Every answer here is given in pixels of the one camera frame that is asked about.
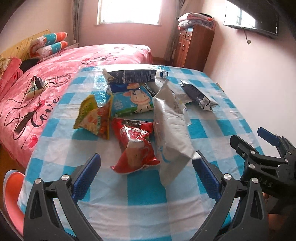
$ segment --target folded blanket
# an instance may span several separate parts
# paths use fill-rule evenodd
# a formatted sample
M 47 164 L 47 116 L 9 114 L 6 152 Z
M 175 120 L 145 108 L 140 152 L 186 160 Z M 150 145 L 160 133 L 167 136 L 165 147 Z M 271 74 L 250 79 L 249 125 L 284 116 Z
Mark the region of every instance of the folded blanket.
M 22 76 L 23 72 L 20 70 L 22 61 L 19 58 L 12 58 L 8 67 L 0 79 L 0 101 L 7 94 L 11 86 Z
M 215 30 L 216 22 L 215 21 L 205 21 L 202 19 L 192 19 L 192 20 L 184 20 L 179 23 L 178 29 L 179 30 L 185 30 L 190 26 L 193 25 L 202 25 L 204 27 L 207 27 L 209 29 Z
M 188 12 L 179 17 L 179 22 L 185 21 L 185 20 L 191 20 L 191 19 L 201 19 L 205 21 L 214 21 L 213 18 L 207 17 L 205 15 L 202 15 L 200 13 L 195 12 Z
M 60 50 L 66 48 L 67 46 L 68 46 L 68 42 L 66 41 L 61 41 L 55 44 L 44 46 L 38 49 L 36 53 L 31 56 L 31 58 L 43 59 L 47 56 L 50 56 L 52 54 L 59 52 Z
M 51 44 L 54 44 L 56 42 L 63 41 L 67 37 L 66 32 L 59 32 L 56 34 L 46 34 L 44 36 L 41 36 L 35 40 L 33 40 L 30 44 L 29 48 L 29 56 L 30 58 L 33 58 L 36 51 L 40 49 L 41 47 L 48 46 Z

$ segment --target curtain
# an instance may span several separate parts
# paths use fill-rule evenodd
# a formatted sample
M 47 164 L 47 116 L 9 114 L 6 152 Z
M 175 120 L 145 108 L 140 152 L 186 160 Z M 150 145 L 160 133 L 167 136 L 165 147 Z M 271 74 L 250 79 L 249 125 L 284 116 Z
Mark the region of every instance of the curtain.
M 173 0 L 175 2 L 175 5 L 176 5 L 176 19 L 174 21 L 174 24 L 173 24 L 173 28 L 172 28 L 172 31 L 170 33 L 170 38 L 169 38 L 169 41 L 168 41 L 168 45 L 167 45 L 167 48 L 166 48 L 166 51 L 165 51 L 165 56 L 164 56 L 164 60 L 166 61 L 170 61 L 171 59 L 171 56 L 172 56 L 172 53 L 174 51 L 174 47 L 175 47 L 175 40 L 176 40 L 176 37 L 177 37 L 177 34 L 178 34 L 178 18 L 180 17 L 180 12 L 181 12 L 181 8 L 185 2 L 185 0 Z
M 76 43 L 79 42 L 79 2 L 80 0 L 73 0 L 73 34 Z

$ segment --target love lettering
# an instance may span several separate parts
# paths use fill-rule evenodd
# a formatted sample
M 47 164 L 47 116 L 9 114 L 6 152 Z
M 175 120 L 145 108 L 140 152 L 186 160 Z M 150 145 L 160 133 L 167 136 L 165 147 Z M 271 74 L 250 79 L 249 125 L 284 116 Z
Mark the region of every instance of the love lettering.
M 41 122 L 42 122 L 40 125 L 38 125 L 38 124 L 36 124 L 36 123 L 34 122 L 34 120 L 33 120 L 33 116 L 32 116 L 32 117 L 31 117 L 31 123 L 32 123 L 32 125 L 33 125 L 34 127 L 40 127 L 40 126 L 43 124 L 43 122 L 44 122 L 45 120 L 48 119 L 47 115 L 48 115 L 49 113 L 52 112 L 52 110 L 53 110 L 52 104 L 56 104 L 58 101 L 59 101 L 59 97 L 57 97 L 57 100 L 56 100 L 56 99 L 53 99 L 53 101 L 52 101 L 51 104 L 47 104 L 47 106 L 50 106 L 50 107 L 51 107 L 51 110 L 50 110 L 50 109 L 45 109 L 45 114 L 41 114 L 41 115 L 39 116 L 39 119 L 40 119 Z

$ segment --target pink chair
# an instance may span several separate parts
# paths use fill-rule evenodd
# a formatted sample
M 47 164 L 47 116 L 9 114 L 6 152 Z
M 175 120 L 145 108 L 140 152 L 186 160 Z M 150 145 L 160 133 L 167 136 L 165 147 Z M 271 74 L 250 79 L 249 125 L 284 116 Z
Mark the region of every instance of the pink chair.
M 23 236 L 25 215 L 17 205 L 17 199 L 22 188 L 25 175 L 21 172 L 7 173 L 4 180 L 3 201 L 4 207 L 17 231 Z

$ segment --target bed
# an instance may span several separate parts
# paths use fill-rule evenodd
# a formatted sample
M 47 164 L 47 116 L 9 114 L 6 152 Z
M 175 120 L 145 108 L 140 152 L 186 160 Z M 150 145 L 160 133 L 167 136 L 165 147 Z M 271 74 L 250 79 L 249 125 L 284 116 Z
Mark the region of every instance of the bed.
M 26 167 L 54 106 L 84 67 L 107 64 L 151 64 L 152 55 L 144 45 L 108 44 L 65 50 L 26 71 L 0 101 L 0 142 Z M 49 84 L 41 95 L 24 97 L 33 76 Z
M 93 93 L 96 100 L 106 100 L 106 91 L 101 91 L 104 88 L 97 88 L 103 86 L 97 83 L 106 82 L 102 68 L 81 69 L 55 106 L 28 164 L 18 199 L 20 209 L 25 212 L 29 193 L 37 178 L 45 182 L 58 180 L 64 174 L 71 174 L 75 167 L 84 164 L 96 152 L 101 156 L 101 167 L 84 199 L 78 201 L 78 206 L 103 240 L 189 241 L 215 204 L 192 162 L 170 185 L 163 187 L 158 167 L 127 175 L 110 168 L 121 156 L 113 130 L 110 131 L 110 139 L 104 140 L 85 129 L 73 129 L 80 103 L 86 96 Z M 222 173 L 239 180 L 244 159 L 231 148 L 230 137 L 238 135 L 260 154 L 262 150 L 235 105 L 202 72 L 170 66 L 154 68 L 168 71 L 167 79 L 171 83 L 185 80 L 219 103 L 213 111 L 202 110 L 195 103 L 186 105 L 192 122 L 188 127 L 189 134 L 193 147 L 200 150 L 210 163 L 218 166 Z M 130 118 L 153 121 L 154 113 L 137 113 Z M 54 203 L 65 231 L 74 235 L 61 205 L 56 200 Z M 238 199 L 235 199 L 225 225 L 234 217 L 237 204 Z

